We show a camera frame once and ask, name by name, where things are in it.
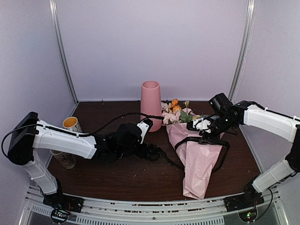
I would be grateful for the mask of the pink wrapping paper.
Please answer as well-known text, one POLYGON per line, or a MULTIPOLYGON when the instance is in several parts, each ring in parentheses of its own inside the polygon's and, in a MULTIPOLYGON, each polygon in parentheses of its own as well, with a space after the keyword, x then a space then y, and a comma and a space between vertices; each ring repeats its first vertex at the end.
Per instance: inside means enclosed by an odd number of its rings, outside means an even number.
MULTIPOLYGON (((186 137, 199 137, 197 131, 186 129, 185 123, 166 126, 169 142, 174 147, 186 137)), ((185 167, 183 179, 183 195, 194 199, 204 199, 222 147, 220 145, 201 145, 198 142, 188 141, 175 149, 185 167)))

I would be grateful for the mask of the black ribbon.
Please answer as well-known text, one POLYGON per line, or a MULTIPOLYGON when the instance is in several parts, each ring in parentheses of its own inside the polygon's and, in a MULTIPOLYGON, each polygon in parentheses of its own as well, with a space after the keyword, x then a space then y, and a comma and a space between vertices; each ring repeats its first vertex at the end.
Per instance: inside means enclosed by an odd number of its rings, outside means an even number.
MULTIPOLYGON (((210 144, 210 145, 220 145, 221 147, 225 147, 225 149, 226 149, 225 153, 224 153, 223 157, 221 158, 221 161, 220 161, 219 165, 211 171, 212 173, 215 173, 215 172, 217 172, 218 170, 221 169, 221 167, 223 166, 223 163, 226 159, 227 153, 230 149, 230 144, 227 141, 222 141, 222 140, 219 140, 219 139, 205 139, 203 137, 189 136, 189 137, 186 137, 183 140, 179 141, 177 144, 175 144, 175 150, 179 146, 181 146, 182 144, 187 143, 187 142, 196 142, 200 145, 208 145, 208 144, 210 144)), ((184 170, 184 168, 182 166, 180 166, 177 163, 175 163, 174 161, 172 161, 160 147, 157 147, 156 145, 154 145, 150 149, 154 150, 155 153, 161 154, 165 158, 165 160, 169 163, 169 165, 175 166, 175 167, 177 167, 181 170, 184 170)))

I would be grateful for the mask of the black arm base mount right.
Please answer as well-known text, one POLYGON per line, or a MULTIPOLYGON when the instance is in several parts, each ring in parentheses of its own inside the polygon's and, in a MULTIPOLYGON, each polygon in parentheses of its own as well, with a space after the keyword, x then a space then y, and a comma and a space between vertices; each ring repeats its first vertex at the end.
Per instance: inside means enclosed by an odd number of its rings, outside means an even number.
POLYGON ((246 194, 240 194, 224 198, 224 203, 227 212, 232 212, 236 210, 251 208, 258 204, 262 204, 264 203, 264 198, 261 195, 259 195, 252 199, 246 194))

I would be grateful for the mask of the artificial flower bouquet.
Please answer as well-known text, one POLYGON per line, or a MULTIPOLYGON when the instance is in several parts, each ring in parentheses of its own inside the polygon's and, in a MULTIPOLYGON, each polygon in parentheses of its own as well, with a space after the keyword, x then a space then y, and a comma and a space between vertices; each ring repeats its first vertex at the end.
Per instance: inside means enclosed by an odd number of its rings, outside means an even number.
POLYGON ((190 108, 189 101, 185 101, 183 103, 183 107, 181 107, 177 98, 173 99, 169 103, 161 102, 161 111, 162 116, 164 117, 162 120, 163 126, 187 123, 192 120, 208 117, 208 115, 205 114, 195 114, 190 108))

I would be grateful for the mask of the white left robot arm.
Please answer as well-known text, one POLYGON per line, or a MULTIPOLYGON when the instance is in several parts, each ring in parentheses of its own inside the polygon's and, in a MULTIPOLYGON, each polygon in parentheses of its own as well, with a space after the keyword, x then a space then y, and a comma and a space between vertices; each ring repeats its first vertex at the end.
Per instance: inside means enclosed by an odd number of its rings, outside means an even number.
POLYGON ((38 149, 70 153, 85 159, 115 162, 136 155, 141 159, 156 161, 160 149, 154 144, 145 144, 144 138, 153 122, 146 118, 138 124, 123 123, 115 132, 106 135, 78 133, 55 127, 38 118, 38 113, 28 113, 8 135, 10 144, 7 158, 22 166, 49 200, 57 208, 67 204, 59 181, 50 174, 39 159, 38 149))

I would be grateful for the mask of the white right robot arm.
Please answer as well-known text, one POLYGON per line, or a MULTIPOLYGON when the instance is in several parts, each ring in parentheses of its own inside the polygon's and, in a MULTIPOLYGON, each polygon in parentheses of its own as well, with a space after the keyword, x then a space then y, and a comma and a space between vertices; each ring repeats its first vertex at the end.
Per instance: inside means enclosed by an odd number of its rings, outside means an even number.
POLYGON ((187 123, 188 130, 199 132, 198 142, 200 144, 219 145, 221 143, 220 134, 239 125, 260 128, 292 143, 292 148, 285 158, 245 186, 244 193, 240 197, 240 203, 243 206, 250 207, 258 200, 263 191, 293 174, 299 173, 299 118, 271 111, 251 101, 241 101, 237 104, 212 101, 211 106, 215 111, 215 115, 195 119, 187 123))

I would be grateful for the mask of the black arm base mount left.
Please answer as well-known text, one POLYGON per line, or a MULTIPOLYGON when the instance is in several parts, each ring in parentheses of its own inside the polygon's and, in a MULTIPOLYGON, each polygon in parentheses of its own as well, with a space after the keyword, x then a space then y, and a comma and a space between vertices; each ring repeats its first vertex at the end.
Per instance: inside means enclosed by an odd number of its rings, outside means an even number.
POLYGON ((55 193, 44 195, 43 204, 49 205, 54 209, 64 210, 67 212, 80 213, 83 207, 84 199, 80 197, 55 193))

